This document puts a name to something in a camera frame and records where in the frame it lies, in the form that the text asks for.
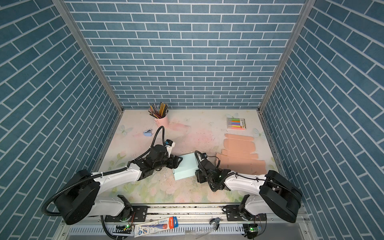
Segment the light blue paper box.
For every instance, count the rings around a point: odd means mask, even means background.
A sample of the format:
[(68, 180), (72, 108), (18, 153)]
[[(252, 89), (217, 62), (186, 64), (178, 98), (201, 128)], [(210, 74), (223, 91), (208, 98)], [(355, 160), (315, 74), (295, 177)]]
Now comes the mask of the light blue paper box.
[(198, 163), (194, 153), (182, 155), (183, 160), (176, 169), (173, 169), (174, 178), (176, 181), (189, 178), (195, 175), (198, 170)]

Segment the pink paper box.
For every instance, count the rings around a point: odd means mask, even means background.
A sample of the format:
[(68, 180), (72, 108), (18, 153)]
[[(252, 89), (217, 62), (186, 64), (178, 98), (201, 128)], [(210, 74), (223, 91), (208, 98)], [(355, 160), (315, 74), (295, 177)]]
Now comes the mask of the pink paper box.
[(267, 173), (266, 162), (259, 159), (253, 137), (225, 134), (224, 148), (216, 157), (222, 169), (248, 175)]

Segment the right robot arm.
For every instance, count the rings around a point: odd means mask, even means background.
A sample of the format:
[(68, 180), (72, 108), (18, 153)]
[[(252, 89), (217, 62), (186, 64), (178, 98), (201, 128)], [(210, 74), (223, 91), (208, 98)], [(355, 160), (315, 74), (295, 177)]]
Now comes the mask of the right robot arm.
[(212, 192), (245, 193), (236, 210), (243, 219), (251, 220), (259, 214), (273, 213), (286, 222), (296, 222), (303, 194), (278, 172), (270, 170), (264, 176), (246, 175), (220, 169), (207, 158), (197, 158), (197, 163), (198, 183), (208, 183)]

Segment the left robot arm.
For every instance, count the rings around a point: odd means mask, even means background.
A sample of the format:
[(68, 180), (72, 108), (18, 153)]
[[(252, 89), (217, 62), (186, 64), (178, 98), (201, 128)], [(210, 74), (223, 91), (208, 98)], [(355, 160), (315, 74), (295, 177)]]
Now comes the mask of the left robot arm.
[(87, 217), (130, 212), (131, 204), (123, 195), (103, 199), (101, 194), (125, 183), (143, 180), (162, 168), (176, 169), (183, 158), (172, 155), (171, 151), (169, 145), (155, 145), (125, 167), (99, 173), (81, 170), (46, 200), (41, 211), (49, 217), (62, 217), (67, 225)]

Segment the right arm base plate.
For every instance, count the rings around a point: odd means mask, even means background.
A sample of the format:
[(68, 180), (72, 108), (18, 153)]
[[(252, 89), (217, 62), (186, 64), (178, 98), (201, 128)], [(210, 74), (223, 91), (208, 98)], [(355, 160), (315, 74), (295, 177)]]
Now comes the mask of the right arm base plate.
[(239, 221), (255, 221), (262, 222), (267, 220), (266, 214), (257, 214), (252, 215), (245, 210), (243, 205), (226, 205), (222, 208), (222, 211), (227, 217), (229, 222), (239, 222)]

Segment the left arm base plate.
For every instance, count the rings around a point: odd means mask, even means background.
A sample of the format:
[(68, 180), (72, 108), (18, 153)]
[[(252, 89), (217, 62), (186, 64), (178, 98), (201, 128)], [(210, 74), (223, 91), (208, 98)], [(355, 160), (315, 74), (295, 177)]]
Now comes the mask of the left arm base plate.
[(115, 217), (105, 216), (104, 221), (107, 223), (142, 223), (146, 220), (148, 208), (148, 206), (132, 206), (130, 211), (124, 209)]

